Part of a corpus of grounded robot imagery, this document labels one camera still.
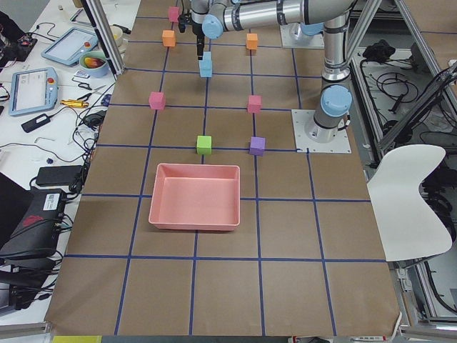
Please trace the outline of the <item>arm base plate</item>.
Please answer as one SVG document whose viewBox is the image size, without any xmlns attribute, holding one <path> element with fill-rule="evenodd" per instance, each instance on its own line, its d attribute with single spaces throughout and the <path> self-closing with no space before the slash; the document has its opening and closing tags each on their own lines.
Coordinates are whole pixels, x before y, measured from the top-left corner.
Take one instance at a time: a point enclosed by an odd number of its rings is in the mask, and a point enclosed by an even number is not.
<svg viewBox="0 0 457 343">
<path fill-rule="evenodd" d="M 338 126 L 324 129 L 314 121 L 314 110 L 291 111 L 296 151 L 302 153 L 350 154 L 351 145 L 341 118 Z"/>
<path fill-rule="evenodd" d="M 282 46 L 292 49 L 323 49 L 323 23 L 281 26 Z"/>
</svg>

